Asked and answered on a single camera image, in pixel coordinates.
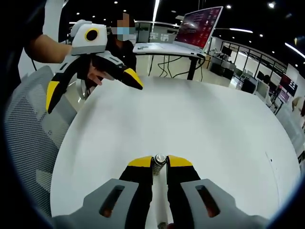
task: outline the laptop screen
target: laptop screen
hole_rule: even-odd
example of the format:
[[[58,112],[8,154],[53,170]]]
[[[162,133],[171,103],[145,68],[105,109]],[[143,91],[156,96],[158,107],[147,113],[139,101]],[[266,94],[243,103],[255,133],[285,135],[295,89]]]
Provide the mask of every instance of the laptop screen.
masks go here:
[[[174,43],[202,52],[218,22],[223,7],[187,13]]]

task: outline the person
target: person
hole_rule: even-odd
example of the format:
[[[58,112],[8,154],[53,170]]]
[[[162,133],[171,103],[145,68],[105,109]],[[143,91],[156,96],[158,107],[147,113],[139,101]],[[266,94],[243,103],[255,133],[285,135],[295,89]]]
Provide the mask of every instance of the person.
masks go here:
[[[293,118],[301,125],[305,127],[305,96],[296,97],[292,101],[292,114]]]
[[[264,79],[263,79],[263,82],[265,84],[269,85],[270,81],[271,81],[271,77],[269,75],[265,75]]]
[[[115,15],[112,19],[106,50],[123,61],[127,67],[136,71],[137,59],[133,53],[133,44],[129,40],[130,34],[134,34],[134,27],[134,19],[129,14]]]
[[[71,45],[61,44],[43,34],[46,0],[6,2],[4,11],[10,20],[3,23],[1,66],[3,103],[21,83],[18,64],[23,48],[27,55],[42,63],[61,63],[71,51]],[[105,76],[90,65],[88,78],[101,85],[97,76]]]

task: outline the red screen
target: red screen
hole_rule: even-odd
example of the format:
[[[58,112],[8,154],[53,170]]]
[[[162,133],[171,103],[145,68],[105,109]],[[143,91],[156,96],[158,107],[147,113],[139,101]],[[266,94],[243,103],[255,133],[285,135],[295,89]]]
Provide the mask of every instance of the red screen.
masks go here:
[[[180,26],[175,41],[204,48],[220,10],[221,7],[215,7],[187,14]]]

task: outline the white round table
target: white round table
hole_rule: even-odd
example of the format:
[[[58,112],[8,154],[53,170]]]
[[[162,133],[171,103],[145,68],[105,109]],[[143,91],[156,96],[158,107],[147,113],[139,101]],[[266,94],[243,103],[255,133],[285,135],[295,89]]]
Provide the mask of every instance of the white round table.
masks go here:
[[[201,179],[231,194],[249,215],[271,218],[300,177],[289,137],[255,95],[194,81],[142,77],[142,91],[103,81],[73,120],[51,182],[53,216],[142,156],[191,161]]]

